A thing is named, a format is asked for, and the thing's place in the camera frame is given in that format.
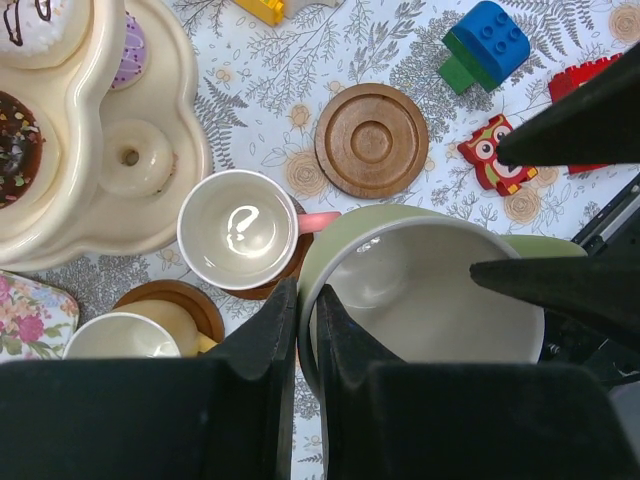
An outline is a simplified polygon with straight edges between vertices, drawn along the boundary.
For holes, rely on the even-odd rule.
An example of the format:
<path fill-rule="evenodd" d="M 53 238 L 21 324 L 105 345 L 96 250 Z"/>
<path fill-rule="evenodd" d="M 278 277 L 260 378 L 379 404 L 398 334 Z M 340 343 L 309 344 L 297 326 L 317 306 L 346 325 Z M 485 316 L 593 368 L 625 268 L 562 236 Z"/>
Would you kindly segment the pink cup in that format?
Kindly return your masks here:
<path fill-rule="evenodd" d="M 213 174 L 186 196 L 177 241 L 190 269 L 210 285 L 249 290 L 274 280 L 302 235 L 341 214 L 300 213 L 291 196 L 265 175 L 243 169 Z"/>

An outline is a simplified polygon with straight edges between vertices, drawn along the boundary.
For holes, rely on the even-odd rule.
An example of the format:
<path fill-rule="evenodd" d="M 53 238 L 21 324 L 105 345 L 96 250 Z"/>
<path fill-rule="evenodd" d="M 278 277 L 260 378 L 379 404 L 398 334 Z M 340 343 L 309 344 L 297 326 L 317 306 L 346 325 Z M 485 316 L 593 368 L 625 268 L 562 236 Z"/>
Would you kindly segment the chocolate sprinkled donut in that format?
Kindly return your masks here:
<path fill-rule="evenodd" d="M 1 92 L 1 221 L 41 207 L 57 175 L 62 148 L 49 117 L 30 99 Z"/>

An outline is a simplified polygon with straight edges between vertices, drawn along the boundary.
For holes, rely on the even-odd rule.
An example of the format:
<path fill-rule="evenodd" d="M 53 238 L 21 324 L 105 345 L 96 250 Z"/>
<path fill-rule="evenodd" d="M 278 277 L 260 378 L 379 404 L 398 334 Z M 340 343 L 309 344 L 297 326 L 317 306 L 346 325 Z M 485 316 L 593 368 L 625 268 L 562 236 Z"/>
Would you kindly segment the green cup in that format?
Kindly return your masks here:
<path fill-rule="evenodd" d="M 535 235 L 497 235 L 468 221 L 394 204 L 356 208 L 317 234 L 298 280 L 298 349 L 320 393 L 316 305 L 333 288 L 351 318 L 409 362 L 535 363 L 541 308 L 476 285 L 476 262 L 579 257 L 579 245 Z"/>

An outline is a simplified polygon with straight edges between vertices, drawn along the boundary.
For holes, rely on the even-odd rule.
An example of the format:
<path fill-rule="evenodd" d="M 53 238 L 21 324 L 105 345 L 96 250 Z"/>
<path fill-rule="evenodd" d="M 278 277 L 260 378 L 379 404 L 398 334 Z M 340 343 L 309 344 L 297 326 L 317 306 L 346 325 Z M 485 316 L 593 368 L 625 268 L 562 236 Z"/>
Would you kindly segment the blue toy brick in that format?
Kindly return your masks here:
<path fill-rule="evenodd" d="M 493 1 L 480 1 L 451 31 L 497 85 L 514 73 L 531 53 L 527 35 Z"/>

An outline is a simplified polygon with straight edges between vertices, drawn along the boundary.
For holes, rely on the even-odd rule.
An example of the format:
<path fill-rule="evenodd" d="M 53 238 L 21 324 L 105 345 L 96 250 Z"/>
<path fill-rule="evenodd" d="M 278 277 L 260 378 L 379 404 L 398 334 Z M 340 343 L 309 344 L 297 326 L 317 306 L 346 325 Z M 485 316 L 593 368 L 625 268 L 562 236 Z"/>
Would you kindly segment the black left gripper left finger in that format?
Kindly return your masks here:
<path fill-rule="evenodd" d="M 191 358 L 1 367 L 5 479 L 286 479 L 297 285 Z"/>

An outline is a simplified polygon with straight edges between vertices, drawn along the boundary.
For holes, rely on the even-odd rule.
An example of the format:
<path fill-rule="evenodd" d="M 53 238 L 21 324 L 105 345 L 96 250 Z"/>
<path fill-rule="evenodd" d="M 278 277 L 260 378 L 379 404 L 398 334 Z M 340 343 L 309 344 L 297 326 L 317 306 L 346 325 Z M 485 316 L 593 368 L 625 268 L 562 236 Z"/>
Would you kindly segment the floral serving tray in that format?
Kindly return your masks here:
<path fill-rule="evenodd" d="M 65 291 L 1 273 L 1 360 L 51 360 L 63 356 L 79 321 L 79 306 Z"/>

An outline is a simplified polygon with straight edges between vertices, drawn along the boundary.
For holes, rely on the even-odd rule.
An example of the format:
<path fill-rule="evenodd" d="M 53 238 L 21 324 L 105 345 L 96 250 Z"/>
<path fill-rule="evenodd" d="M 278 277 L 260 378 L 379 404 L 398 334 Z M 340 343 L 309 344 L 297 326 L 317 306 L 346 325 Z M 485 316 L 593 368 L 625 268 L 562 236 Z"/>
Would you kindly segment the red owl toy figure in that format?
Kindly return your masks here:
<path fill-rule="evenodd" d="M 495 190 L 502 197 L 517 193 L 523 183 L 538 175 L 535 167 L 505 166 L 498 161 L 497 147 L 512 130 L 507 118 L 499 114 L 473 132 L 470 140 L 457 145 L 457 150 L 474 167 L 479 184 L 485 190 Z"/>

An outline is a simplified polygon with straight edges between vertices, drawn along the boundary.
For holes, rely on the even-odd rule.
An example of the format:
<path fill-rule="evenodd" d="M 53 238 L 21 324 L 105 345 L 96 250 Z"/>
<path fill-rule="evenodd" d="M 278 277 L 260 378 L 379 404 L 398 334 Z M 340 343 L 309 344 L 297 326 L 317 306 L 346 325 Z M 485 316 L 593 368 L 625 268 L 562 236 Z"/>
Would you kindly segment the yellow cup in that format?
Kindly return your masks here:
<path fill-rule="evenodd" d="M 72 335 L 63 357 L 195 357 L 216 345 L 198 330 L 185 308 L 165 300 L 142 300 L 88 321 Z"/>

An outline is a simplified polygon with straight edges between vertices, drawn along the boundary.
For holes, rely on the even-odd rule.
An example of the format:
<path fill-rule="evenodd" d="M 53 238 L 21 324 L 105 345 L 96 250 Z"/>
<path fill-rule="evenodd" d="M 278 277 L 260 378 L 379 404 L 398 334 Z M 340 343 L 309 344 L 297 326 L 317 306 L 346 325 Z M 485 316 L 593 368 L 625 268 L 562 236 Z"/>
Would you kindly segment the green toy brick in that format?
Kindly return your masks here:
<path fill-rule="evenodd" d="M 439 67 L 438 73 L 457 95 L 475 83 L 488 93 L 499 87 L 499 83 L 452 31 L 443 37 L 442 42 L 451 55 Z"/>

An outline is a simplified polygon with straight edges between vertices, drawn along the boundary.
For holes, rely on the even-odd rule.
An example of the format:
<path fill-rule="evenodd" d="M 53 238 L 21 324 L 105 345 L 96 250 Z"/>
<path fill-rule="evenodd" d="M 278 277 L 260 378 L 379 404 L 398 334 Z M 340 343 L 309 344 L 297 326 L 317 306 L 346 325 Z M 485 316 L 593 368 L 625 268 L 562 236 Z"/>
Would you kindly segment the aluminium frame rail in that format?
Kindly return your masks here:
<path fill-rule="evenodd" d="M 636 175 L 572 239 L 588 255 L 607 248 L 630 253 L 639 245 L 639 175 Z"/>

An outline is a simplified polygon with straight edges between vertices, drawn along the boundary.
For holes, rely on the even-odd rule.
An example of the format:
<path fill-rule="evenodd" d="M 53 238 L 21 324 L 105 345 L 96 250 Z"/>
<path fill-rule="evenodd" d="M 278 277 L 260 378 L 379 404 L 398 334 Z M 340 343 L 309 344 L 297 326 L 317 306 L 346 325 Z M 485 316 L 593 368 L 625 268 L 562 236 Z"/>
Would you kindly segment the purple sprinkled donut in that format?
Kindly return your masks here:
<path fill-rule="evenodd" d="M 126 12 L 125 43 L 111 90 L 122 90 L 135 84 L 143 75 L 149 59 L 146 35 L 136 18 Z"/>

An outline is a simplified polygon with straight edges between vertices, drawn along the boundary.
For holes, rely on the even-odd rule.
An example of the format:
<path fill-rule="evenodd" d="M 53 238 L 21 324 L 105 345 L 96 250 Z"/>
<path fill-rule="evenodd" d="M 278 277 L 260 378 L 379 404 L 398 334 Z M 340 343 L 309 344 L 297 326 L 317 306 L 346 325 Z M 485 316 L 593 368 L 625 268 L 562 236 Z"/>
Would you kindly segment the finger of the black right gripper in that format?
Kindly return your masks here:
<path fill-rule="evenodd" d="M 471 279 L 494 292 L 571 317 L 613 340 L 639 338 L 639 261 L 556 257 L 474 263 Z"/>
<path fill-rule="evenodd" d="M 513 130 L 497 157 L 507 166 L 637 164 L 639 47 Z"/>

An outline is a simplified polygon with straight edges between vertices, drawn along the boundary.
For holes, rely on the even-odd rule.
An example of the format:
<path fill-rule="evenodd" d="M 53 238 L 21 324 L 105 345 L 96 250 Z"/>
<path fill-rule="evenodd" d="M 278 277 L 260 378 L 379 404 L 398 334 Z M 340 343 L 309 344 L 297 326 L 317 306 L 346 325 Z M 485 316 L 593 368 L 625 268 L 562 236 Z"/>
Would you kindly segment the white donut chocolate stripes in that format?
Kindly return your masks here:
<path fill-rule="evenodd" d="M 91 18 L 92 2 L 87 0 L 2 1 L 1 65 L 60 65 L 79 48 Z"/>

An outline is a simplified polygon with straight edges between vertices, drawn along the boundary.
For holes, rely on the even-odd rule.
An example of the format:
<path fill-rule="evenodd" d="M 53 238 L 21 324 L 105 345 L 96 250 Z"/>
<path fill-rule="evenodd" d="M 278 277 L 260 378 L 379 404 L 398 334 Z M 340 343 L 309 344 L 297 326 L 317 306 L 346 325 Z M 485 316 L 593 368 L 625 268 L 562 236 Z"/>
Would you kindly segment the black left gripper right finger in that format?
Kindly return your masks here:
<path fill-rule="evenodd" d="M 635 479 L 603 389 L 563 365 L 407 363 L 317 299 L 329 479 Z"/>

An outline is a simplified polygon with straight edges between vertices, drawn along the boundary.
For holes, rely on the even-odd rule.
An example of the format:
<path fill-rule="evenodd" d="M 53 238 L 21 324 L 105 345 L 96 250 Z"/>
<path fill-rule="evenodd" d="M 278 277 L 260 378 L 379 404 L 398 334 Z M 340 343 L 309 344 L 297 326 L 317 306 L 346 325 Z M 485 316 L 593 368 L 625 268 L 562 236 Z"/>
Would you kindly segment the cream three-tier dessert stand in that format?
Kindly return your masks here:
<path fill-rule="evenodd" d="M 194 111 L 196 57 L 176 15 L 162 1 L 91 2 L 85 37 L 66 61 L 44 69 L 1 65 L 1 92 L 44 110 L 62 148 L 44 204 L 24 220 L 1 221 L 5 270 L 45 270 L 87 253 L 134 255 L 169 244 L 183 200 L 212 170 L 209 143 Z M 126 12 L 144 30 L 149 59 L 135 84 L 111 90 L 124 49 Z M 127 119 L 151 123 L 172 146 L 172 174 L 154 195 L 124 198 L 99 184 L 104 128 Z"/>

